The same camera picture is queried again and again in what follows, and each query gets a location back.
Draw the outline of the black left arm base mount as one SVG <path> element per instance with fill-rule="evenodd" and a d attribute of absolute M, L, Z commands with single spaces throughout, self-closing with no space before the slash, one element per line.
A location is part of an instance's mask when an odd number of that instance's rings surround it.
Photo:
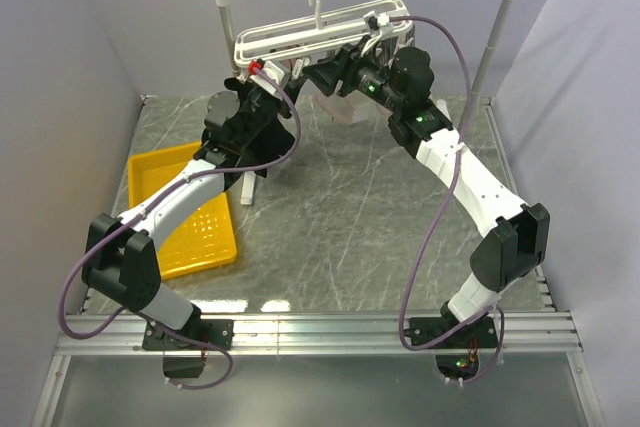
<path fill-rule="evenodd" d="M 174 331 L 160 323 L 148 323 L 143 336 L 144 351 L 186 351 L 216 349 L 228 351 L 234 336 L 231 319 L 196 319 Z"/>

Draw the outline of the white clip hanger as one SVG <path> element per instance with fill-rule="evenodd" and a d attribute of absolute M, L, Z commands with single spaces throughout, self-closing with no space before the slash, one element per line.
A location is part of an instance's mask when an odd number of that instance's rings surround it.
<path fill-rule="evenodd" d="M 402 0 L 374 0 L 331 11 L 322 9 L 321 0 L 308 0 L 308 3 L 312 8 L 309 16 L 249 28 L 237 34 L 231 50 L 235 66 L 246 70 L 254 60 L 279 62 L 280 56 L 269 50 L 294 44 L 301 45 L 302 58 L 331 53 L 345 44 L 363 47 L 369 39 L 363 17 L 371 11 L 390 15 L 394 31 L 388 38 L 414 28 Z"/>

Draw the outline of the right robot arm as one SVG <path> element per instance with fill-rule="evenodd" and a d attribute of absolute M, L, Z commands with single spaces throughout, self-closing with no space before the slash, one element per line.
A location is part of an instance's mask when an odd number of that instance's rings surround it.
<path fill-rule="evenodd" d="M 481 237 L 470 256 L 471 273 L 441 308 L 428 331 L 404 312 L 399 336 L 408 350 L 426 350 L 444 342 L 465 345 L 502 293 L 542 263 L 550 214 L 529 205 L 501 183 L 468 148 L 462 130 L 431 100 L 434 73 L 429 54 L 403 47 L 387 66 L 354 45 L 304 68 L 304 76 L 325 96 L 357 91 L 389 111 L 396 142 L 446 186 L 443 202 L 457 200 Z"/>

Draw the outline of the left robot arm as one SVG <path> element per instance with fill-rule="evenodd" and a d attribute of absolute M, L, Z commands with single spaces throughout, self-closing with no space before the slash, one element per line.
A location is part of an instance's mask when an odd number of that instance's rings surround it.
<path fill-rule="evenodd" d="M 288 159 L 301 134 L 280 122 L 300 118 L 288 78 L 258 69 L 246 82 L 230 79 L 207 112 L 199 148 L 157 192 L 117 217 L 102 214 L 90 227 L 76 270 L 91 289 L 120 307 L 166 327 L 178 348 L 195 346 L 202 325 L 196 306 L 161 279 L 157 252 L 202 205 L 229 190 L 245 173 L 265 175 Z"/>

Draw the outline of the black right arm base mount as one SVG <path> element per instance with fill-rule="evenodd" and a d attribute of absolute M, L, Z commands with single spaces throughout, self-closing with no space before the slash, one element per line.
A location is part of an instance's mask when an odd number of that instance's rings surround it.
<path fill-rule="evenodd" d="M 459 322 L 444 317 L 411 317 L 404 329 L 404 337 L 412 347 L 424 346 L 458 327 Z M 470 350 L 472 348 L 496 348 L 501 330 L 491 317 L 484 316 L 469 325 L 462 326 L 438 342 L 432 349 Z"/>

